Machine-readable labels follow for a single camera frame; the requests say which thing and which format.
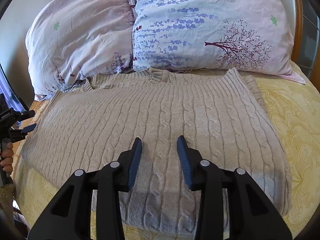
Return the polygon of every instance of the pillow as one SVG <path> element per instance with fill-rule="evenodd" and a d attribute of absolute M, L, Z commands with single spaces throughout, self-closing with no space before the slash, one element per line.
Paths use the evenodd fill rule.
<path fill-rule="evenodd" d="M 50 2 L 26 36 L 35 100 L 132 66 L 133 23 L 127 0 Z"/>
<path fill-rule="evenodd" d="M 290 75 L 293 36 L 280 0 L 136 0 L 133 69 Z"/>

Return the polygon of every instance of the beige cable knit sweater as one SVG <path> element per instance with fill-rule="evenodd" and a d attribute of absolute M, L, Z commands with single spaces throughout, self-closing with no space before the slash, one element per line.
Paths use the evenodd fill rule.
<path fill-rule="evenodd" d="M 120 194 L 123 221 L 192 234 L 200 192 L 189 191 L 184 183 L 176 150 L 180 135 L 220 168 L 246 169 L 278 211 L 288 212 L 287 157 L 236 69 L 217 79 L 152 68 L 94 76 L 80 91 L 56 93 L 22 154 L 61 187 L 76 169 L 101 169 L 140 137 L 143 151 L 135 186 Z"/>

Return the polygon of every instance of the blue gripper pad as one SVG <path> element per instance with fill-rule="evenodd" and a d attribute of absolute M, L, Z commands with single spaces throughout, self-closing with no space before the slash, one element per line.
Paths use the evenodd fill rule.
<path fill-rule="evenodd" d="M 29 126 L 23 128 L 23 129 L 22 129 L 22 132 L 23 132 L 23 133 L 31 132 L 31 131 L 33 131 L 33 130 L 36 128 L 36 126 L 37 126 L 36 123 L 34 123 L 34 124 L 32 124 L 32 125 L 29 125 Z"/>
<path fill-rule="evenodd" d="M 142 153 L 142 141 L 140 138 L 138 138 L 137 146 L 134 150 L 133 157 L 131 160 L 131 165 L 129 167 L 128 171 L 128 188 L 131 190 L 132 186 L 134 185 L 138 173 L 138 167 L 140 163 Z"/>
<path fill-rule="evenodd" d="M 183 177 L 185 183 L 188 185 L 189 189 L 192 188 L 192 168 L 189 163 L 187 156 L 188 146 L 183 136 L 179 136 L 177 140 L 177 150 L 180 159 L 180 165 L 183 172 Z"/>

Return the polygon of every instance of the hand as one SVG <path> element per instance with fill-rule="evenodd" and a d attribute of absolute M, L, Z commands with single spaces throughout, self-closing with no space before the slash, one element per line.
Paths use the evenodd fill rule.
<path fill-rule="evenodd" d="M 2 160 L 0 162 L 0 165 L 3 167 L 2 169 L 6 172 L 8 172 L 9 174 L 12 173 L 13 168 L 12 168 L 12 163 L 13 163 L 13 145 L 12 143 L 8 143 L 7 144 L 7 149 L 5 151 L 2 152 L 2 157 L 5 158 L 4 160 Z"/>

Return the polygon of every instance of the yellow bedspread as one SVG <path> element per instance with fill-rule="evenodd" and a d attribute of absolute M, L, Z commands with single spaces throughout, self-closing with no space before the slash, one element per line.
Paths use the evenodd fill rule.
<path fill-rule="evenodd" d="M 306 85 L 262 74 L 254 76 L 291 165 L 293 208 L 284 220 L 295 237 L 320 203 L 320 95 L 300 68 L 292 64 L 295 71 L 305 78 Z M 31 109 L 36 111 L 36 116 L 24 121 L 23 126 L 36 122 L 48 103 L 34 102 Z M 18 205 L 32 226 L 57 189 L 20 158 L 22 145 L 23 141 L 14 144 L 13 179 L 17 185 Z M 164 235 L 127 225 L 124 225 L 124 232 L 126 239 L 130 240 L 192 239 L 190 236 Z M 96 239 L 94 212 L 91 237 Z"/>

